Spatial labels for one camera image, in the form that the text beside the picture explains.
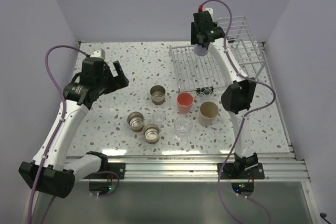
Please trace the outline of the lavender plastic cup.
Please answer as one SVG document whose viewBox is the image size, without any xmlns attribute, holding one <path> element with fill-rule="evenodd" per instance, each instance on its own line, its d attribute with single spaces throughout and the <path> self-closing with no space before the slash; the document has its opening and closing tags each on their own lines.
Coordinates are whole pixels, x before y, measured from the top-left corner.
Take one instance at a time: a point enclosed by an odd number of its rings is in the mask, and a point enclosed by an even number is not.
<svg viewBox="0 0 336 224">
<path fill-rule="evenodd" d="M 203 57 L 208 54 L 208 50 L 200 45 L 195 45 L 193 51 L 197 56 Z"/>
</svg>

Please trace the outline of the steel cup with cork band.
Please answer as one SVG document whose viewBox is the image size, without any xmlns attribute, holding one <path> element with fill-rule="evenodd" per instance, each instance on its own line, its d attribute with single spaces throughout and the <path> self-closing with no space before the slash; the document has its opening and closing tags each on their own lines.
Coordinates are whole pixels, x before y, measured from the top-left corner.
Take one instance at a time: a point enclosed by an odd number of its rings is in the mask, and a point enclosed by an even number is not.
<svg viewBox="0 0 336 224">
<path fill-rule="evenodd" d="M 155 85 L 150 89 L 151 100 L 155 105 L 161 105 L 165 102 L 165 88 L 161 85 Z"/>
</svg>

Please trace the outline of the pink plastic cup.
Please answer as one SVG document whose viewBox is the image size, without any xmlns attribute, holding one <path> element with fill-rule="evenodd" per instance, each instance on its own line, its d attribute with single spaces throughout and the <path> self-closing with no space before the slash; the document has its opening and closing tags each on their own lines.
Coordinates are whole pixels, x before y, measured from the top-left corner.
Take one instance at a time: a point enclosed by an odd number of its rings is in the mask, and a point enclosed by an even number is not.
<svg viewBox="0 0 336 224">
<path fill-rule="evenodd" d="M 181 114 L 186 114 L 190 111 L 194 98 L 190 93 L 181 92 L 176 99 L 177 109 Z"/>
</svg>

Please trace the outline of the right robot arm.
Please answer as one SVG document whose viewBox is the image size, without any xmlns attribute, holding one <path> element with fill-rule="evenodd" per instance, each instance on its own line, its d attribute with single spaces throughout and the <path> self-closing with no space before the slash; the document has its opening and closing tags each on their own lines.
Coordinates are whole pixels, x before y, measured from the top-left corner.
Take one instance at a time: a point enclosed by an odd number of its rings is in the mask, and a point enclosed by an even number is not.
<svg viewBox="0 0 336 224">
<path fill-rule="evenodd" d="M 258 166 L 258 157 L 253 149 L 249 120 L 245 115 L 251 107 L 256 83 L 247 80 L 247 75 L 239 66 L 224 30 L 213 21 L 213 11 L 203 9 L 193 14 L 191 23 L 191 44 L 202 54 L 210 54 L 217 62 L 226 81 L 226 90 L 221 96 L 221 103 L 232 121 L 235 145 L 234 162 L 225 165 L 228 175 L 246 178 Z"/>
</svg>

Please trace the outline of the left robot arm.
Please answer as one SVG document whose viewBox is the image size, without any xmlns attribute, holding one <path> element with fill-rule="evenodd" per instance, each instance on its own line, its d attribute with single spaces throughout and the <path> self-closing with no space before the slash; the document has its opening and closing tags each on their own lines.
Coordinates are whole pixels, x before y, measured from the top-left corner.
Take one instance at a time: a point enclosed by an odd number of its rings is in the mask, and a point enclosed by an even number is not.
<svg viewBox="0 0 336 224">
<path fill-rule="evenodd" d="M 109 94 L 129 85 L 118 61 L 113 62 L 117 76 L 108 64 L 97 57 L 82 61 L 79 82 L 70 82 L 64 88 L 63 101 L 47 139 L 30 162 L 22 162 L 19 174 L 32 189 L 59 198 L 66 198 L 74 184 L 94 174 L 104 178 L 109 172 L 106 155 L 89 151 L 77 161 L 66 163 L 66 157 L 76 131 L 93 103 L 103 94 Z"/>
</svg>

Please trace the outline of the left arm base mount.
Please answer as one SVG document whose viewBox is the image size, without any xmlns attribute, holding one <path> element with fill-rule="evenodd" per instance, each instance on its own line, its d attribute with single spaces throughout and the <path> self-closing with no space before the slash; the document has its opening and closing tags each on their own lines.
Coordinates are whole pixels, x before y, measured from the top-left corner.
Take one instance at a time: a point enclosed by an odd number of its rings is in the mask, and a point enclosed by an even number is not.
<svg viewBox="0 0 336 224">
<path fill-rule="evenodd" d="M 125 163 L 112 163 L 103 171 L 85 177 L 89 181 L 89 191 L 97 198 L 114 194 L 124 179 Z"/>
</svg>

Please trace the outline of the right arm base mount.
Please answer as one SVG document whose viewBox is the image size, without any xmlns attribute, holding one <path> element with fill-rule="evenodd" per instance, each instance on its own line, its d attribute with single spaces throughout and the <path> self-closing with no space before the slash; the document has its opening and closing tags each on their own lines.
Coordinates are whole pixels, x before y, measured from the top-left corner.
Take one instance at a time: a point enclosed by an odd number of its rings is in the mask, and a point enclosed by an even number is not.
<svg viewBox="0 0 336 224">
<path fill-rule="evenodd" d="M 251 196 L 255 189 L 255 181 L 265 179 L 264 168 L 261 163 L 256 167 L 238 172 L 233 163 L 226 163 L 221 169 L 222 163 L 217 163 L 217 172 L 221 173 L 221 180 L 230 180 L 234 193 L 243 196 Z"/>
</svg>

